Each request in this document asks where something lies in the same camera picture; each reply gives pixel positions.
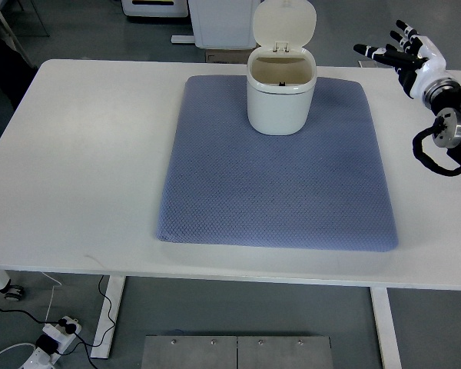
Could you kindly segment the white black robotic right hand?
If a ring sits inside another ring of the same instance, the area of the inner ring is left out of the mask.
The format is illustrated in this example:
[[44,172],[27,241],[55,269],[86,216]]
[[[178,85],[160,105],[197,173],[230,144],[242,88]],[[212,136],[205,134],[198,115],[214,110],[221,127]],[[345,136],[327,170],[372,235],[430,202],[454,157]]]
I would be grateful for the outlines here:
[[435,91],[455,88],[458,82],[446,70],[446,59],[434,43],[402,20],[398,19],[396,26],[399,31],[391,31],[390,37],[398,46],[356,44],[353,50],[393,68],[404,92],[412,99],[428,103]]

